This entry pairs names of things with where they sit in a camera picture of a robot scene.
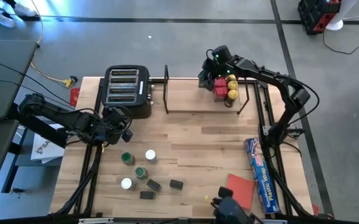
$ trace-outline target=blue box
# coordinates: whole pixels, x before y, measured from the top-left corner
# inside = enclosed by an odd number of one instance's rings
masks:
[[[246,139],[244,145],[253,177],[256,182],[256,189],[261,202],[263,213],[276,213],[280,211],[274,193],[273,184],[266,167],[265,158],[262,153],[258,138]]]

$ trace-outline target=gray floor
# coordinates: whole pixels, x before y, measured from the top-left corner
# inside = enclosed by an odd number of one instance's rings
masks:
[[[30,0],[23,4],[31,7]],[[298,0],[277,0],[281,19],[298,19]],[[36,1],[42,15],[104,18],[176,19],[273,19],[269,0],[99,0]],[[359,2],[348,16],[359,15]],[[322,36],[306,36],[300,25],[283,25],[297,78],[320,95],[320,106],[309,116],[312,134],[337,219],[359,221],[359,50],[340,55],[327,50]],[[37,40],[40,22],[22,22],[8,29],[0,26],[0,39]],[[326,33],[326,43],[349,51],[359,45],[359,25]],[[149,68],[153,77],[169,66],[172,77],[196,77],[205,51],[226,44],[233,54],[252,58],[271,70],[287,72],[274,24],[180,24],[118,22],[45,22],[44,38],[35,63],[46,74],[67,78],[102,76],[110,65],[132,63]],[[28,75],[68,99],[69,90],[40,77]],[[25,86],[47,96],[30,80]],[[27,90],[21,90],[21,101]],[[315,100],[306,106],[309,110]],[[305,141],[301,139],[305,174],[312,201],[321,205]],[[10,197],[15,210],[5,217],[42,215],[48,212],[56,170],[23,169],[15,184],[34,188],[31,194]],[[34,176],[34,185],[26,185]],[[46,187],[35,187],[42,180]],[[38,206],[26,206],[37,201]],[[0,210],[6,206],[0,202]]]

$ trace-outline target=white label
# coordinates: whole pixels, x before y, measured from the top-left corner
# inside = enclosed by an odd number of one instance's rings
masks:
[[[142,90],[143,90],[143,81],[141,81],[141,87],[139,88],[139,94],[142,94]]]

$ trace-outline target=yellow object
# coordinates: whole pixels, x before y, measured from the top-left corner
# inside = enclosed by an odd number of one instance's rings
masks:
[[[228,75],[228,79],[230,81],[237,81],[236,76],[234,74]]]
[[[237,90],[230,90],[228,93],[228,97],[231,100],[235,100],[239,97],[239,92]]]
[[[237,90],[238,87],[239,87],[239,84],[237,83],[237,81],[230,81],[228,83],[229,90]]]

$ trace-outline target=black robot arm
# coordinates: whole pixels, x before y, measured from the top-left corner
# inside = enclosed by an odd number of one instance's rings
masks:
[[[128,117],[116,107],[108,107],[103,111],[103,119],[97,114],[68,111],[45,101],[40,93],[26,95],[19,105],[19,112],[29,116],[44,116],[61,124],[60,131],[74,132],[81,141],[98,145],[103,142],[116,144],[120,137],[128,142],[132,133],[127,129]]]
[[[301,110],[310,98],[308,91],[295,79],[278,72],[259,67],[247,58],[232,56],[226,46],[211,50],[213,59],[207,58],[203,71],[198,76],[200,87],[212,91],[213,81],[219,76],[234,74],[236,78],[255,78],[259,81],[276,86],[285,105],[285,111],[277,123],[269,129],[267,140],[270,146],[278,146],[286,137],[285,130],[291,118]]]

